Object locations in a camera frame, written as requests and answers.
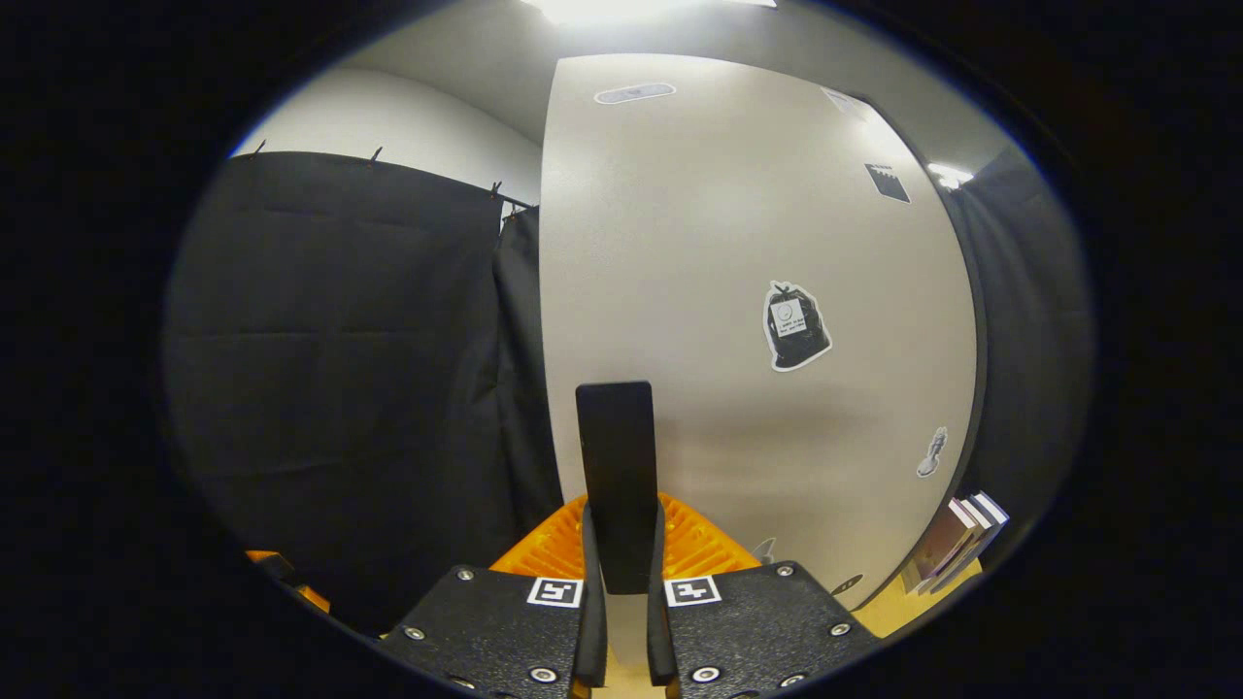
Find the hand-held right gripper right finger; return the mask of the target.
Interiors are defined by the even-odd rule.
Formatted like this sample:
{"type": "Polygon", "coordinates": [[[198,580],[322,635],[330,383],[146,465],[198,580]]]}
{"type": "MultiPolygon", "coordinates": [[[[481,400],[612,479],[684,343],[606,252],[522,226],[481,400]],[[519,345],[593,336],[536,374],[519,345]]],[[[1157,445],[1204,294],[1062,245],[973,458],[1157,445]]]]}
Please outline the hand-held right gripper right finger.
{"type": "Polygon", "coordinates": [[[803,565],[759,562],[696,509],[658,496],[648,657],[666,697],[791,698],[879,646],[803,565]]]}

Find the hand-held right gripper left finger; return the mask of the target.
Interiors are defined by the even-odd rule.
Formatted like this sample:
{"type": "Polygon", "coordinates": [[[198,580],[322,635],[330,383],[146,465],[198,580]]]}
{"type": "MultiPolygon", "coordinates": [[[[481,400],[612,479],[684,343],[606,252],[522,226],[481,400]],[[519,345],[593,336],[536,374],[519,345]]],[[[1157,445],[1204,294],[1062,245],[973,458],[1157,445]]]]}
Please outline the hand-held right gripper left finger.
{"type": "Polygon", "coordinates": [[[474,698],[588,698],[607,677],[602,566],[587,498],[488,566],[457,565],[379,641],[474,698]]]}

